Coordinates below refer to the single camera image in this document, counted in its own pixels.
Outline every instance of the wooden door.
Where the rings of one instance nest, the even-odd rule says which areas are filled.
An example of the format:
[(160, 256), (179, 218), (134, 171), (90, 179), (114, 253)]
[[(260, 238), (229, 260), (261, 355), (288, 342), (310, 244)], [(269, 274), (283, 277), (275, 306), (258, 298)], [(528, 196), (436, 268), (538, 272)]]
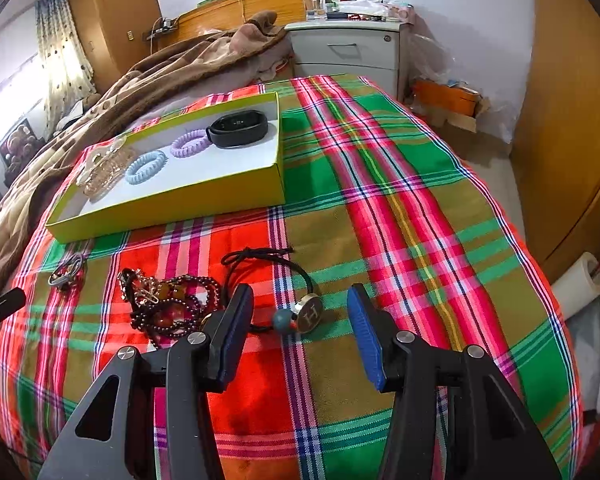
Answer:
[(93, 0), (69, 0), (74, 17), (75, 30), (82, 44), (84, 54), (93, 68), (93, 82), (96, 89), (104, 94), (120, 78), (109, 46), (100, 27), (100, 17)]
[(142, 33), (160, 17), (158, 0), (94, 0), (111, 57), (122, 74), (149, 55)]
[[(542, 267), (600, 193), (600, 17), (588, 0), (536, 0), (511, 158), (527, 245)], [(553, 259), (545, 269), (550, 280), (573, 263), (572, 254)]]

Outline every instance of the jewelry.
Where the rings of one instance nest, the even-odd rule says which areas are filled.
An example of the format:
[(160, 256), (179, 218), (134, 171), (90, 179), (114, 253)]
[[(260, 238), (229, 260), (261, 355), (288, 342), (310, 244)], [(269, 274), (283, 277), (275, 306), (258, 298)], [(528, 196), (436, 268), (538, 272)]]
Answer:
[(300, 274), (306, 284), (306, 294), (298, 301), (291, 309), (279, 308), (275, 311), (271, 318), (270, 326), (251, 325), (251, 332), (268, 332), (275, 330), (282, 335), (288, 335), (293, 332), (306, 334), (311, 332), (322, 317), (322, 300), (320, 296), (314, 294), (314, 282), (307, 272), (295, 262), (285, 260), (282, 256), (291, 254), (294, 250), (291, 247), (284, 249), (272, 249), (270, 247), (262, 247), (259, 249), (251, 249), (245, 247), (241, 251), (234, 251), (225, 254), (220, 263), (229, 267), (222, 288), (222, 304), (226, 307), (229, 304), (229, 280), (235, 268), (244, 260), (252, 258), (254, 260), (267, 260), (275, 264), (284, 265), (293, 269)]
[(158, 173), (166, 163), (167, 156), (160, 150), (145, 153), (126, 168), (125, 179), (132, 186), (142, 184)]
[(122, 136), (108, 146), (92, 150), (76, 177), (75, 185), (92, 200), (107, 192), (138, 156), (135, 150), (124, 146), (125, 140)]
[(54, 286), (60, 292), (68, 291), (84, 279), (87, 259), (80, 253), (74, 254), (67, 261), (56, 267), (49, 276), (48, 284)]
[[(185, 144), (192, 140), (194, 142), (185, 146)], [(211, 141), (207, 138), (206, 131), (193, 130), (192, 132), (187, 132), (186, 134), (179, 136), (173, 141), (171, 144), (171, 155), (176, 158), (186, 158), (188, 156), (193, 156), (196, 153), (200, 153), (209, 146), (211, 146)]]
[[(131, 304), (131, 327), (147, 334), (155, 349), (160, 349), (158, 336), (179, 339), (200, 330), (203, 317), (218, 309), (220, 284), (208, 276), (183, 274), (169, 280), (145, 276), (140, 269), (122, 269), (118, 274), (122, 300)], [(206, 290), (204, 306), (187, 285), (199, 285)], [(168, 312), (179, 305), (189, 319), (174, 320)]]

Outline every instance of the teal bead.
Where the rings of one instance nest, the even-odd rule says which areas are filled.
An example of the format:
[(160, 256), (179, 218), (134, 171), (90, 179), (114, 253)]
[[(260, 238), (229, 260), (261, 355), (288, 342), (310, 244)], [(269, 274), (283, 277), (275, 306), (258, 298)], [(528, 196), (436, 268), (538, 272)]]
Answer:
[(288, 335), (295, 332), (295, 328), (291, 326), (291, 322), (293, 321), (293, 314), (294, 313), (288, 308), (281, 308), (277, 310), (271, 318), (273, 330), (275, 330), (281, 335)]

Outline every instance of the purple spiral hair tie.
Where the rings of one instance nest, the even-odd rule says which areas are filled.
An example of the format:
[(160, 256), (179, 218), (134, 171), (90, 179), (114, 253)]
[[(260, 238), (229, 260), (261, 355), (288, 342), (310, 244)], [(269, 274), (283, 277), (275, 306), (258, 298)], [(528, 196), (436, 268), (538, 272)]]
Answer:
[(193, 130), (179, 136), (171, 143), (171, 155), (176, 158), (186, 158), (201, 152), (210, 145), (211, 141), (206, 136), (206, 130)]

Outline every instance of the fitness tracker band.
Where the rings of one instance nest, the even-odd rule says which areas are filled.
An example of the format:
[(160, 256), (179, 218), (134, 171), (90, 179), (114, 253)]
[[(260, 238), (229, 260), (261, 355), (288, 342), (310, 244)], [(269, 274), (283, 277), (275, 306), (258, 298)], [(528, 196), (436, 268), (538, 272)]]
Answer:
[(206, 136), (218, 148), (245, 146), (262, 139), (269, 130), (267, 117), (257, 110), (225, 115), (206, 129)]

